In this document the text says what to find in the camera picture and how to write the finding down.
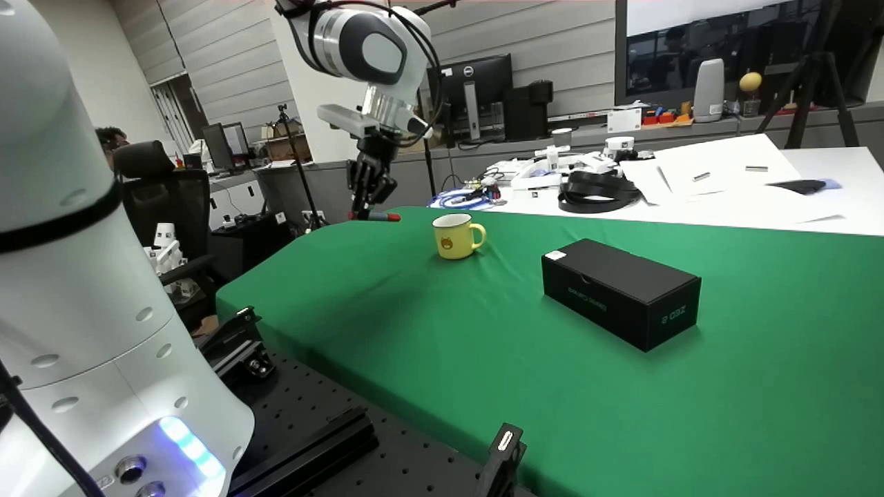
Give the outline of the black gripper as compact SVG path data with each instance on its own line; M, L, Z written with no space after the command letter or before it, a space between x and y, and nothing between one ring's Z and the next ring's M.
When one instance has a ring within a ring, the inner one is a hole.
M360 155L349 166L349 185L355 192L350 217L364 221L377 212L388 212L388 196L396 189L391 162L399 155L399 136L391 130L371 130L364 137L357 141L357 148Z

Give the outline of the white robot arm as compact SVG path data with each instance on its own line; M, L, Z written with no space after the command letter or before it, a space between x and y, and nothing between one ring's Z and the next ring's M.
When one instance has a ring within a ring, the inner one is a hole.
M228 497L255 414L145 256L30 0L2 0L0 65L0 362L24 402L0 435L0 493Z

